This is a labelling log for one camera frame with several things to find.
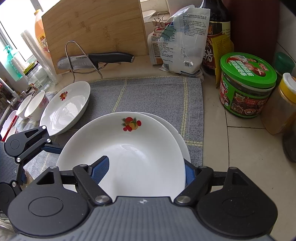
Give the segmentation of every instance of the metal screw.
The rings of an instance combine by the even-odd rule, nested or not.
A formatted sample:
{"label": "metal screw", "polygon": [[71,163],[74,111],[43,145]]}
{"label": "metal screw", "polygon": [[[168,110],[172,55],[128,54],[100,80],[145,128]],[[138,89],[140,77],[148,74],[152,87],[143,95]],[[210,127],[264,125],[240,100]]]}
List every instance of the metal screw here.
{"label": "metal screw", "polygon": [[100,196],[97,196],[95,198],[95,201],[98,202],[98,203],[106,203],[106,202],[109,201],[109,199],[110,198],[108,196],[106,196],[106,195],[100,195]]}
{"label": "metal screw", "polygon": [[178,203],[189,203],[190,200],[191,200],[191,198],[188,197],[188,196],[179,196],[179,197],[177,197],[177,202]]}

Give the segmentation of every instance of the plastic wrap roll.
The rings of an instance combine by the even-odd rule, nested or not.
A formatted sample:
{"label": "plastic wrap roll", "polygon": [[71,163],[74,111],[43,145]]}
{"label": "plastic wrap roll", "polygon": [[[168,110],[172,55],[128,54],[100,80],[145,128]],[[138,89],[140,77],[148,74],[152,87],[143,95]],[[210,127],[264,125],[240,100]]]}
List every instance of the plastic wrap roll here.
{"label": "plastic wrap roll", "polygon": [[37,61],[45,69],[49,78],[54,82],[54,84],[57,84],[62,77],[61,75],[56,74],[51,58],[46,56],[35,36],[32,35],[29,30],[25,30],[21,33],[21,36],[28,45],[29,49],[32,51],[33,55],[36,57]]}

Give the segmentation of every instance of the knife handle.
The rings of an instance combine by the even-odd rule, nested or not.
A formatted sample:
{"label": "knife handle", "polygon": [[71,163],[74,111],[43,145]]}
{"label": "knife handle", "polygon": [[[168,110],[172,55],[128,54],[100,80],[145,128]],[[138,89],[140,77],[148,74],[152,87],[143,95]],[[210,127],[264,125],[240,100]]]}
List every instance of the knife handle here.
{"label": "knife handle", "polygon": [[88,54],[90,60],[97,64],[98,62],[103,63],[117,63],[117,62],[129,62],[132,63],[134,56],[129,53],[122,52],[109,52],[109,53],[91,53]]}

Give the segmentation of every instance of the kitchen knife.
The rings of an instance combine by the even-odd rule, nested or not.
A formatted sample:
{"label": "kitchen knife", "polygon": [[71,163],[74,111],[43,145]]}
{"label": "kitchen knife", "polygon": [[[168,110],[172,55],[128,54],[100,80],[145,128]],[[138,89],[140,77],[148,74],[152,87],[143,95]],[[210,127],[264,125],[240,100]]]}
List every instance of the kitchen knife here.
{"label": "kitchen knife", "polygon": [[[90,60],[95,66],[98,63],[117,63],[117,62],[129,62],[132,63],[134,56],[129,53],[122,52],[109,52],[109,53],[92,53],[88,54]],[[89,69],[93,68],[93,65],[85,55],[71,56],[70,61],[73,69]],[[57,63],[59,69],[71,69],[69,65],[69,60],[67,57],[61,58]]]}

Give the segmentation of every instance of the canned food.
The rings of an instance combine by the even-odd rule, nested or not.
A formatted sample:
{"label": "canned food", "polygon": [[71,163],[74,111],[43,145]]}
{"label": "canned food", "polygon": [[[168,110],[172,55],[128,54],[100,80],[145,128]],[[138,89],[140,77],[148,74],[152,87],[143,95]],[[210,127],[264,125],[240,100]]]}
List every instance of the canned food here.
{"label": "canned food", "polygon": [[245,118],[260,114],[276,83],[276,72],[261,58],[228,53],[221,58],[219,98],[231,113]]}

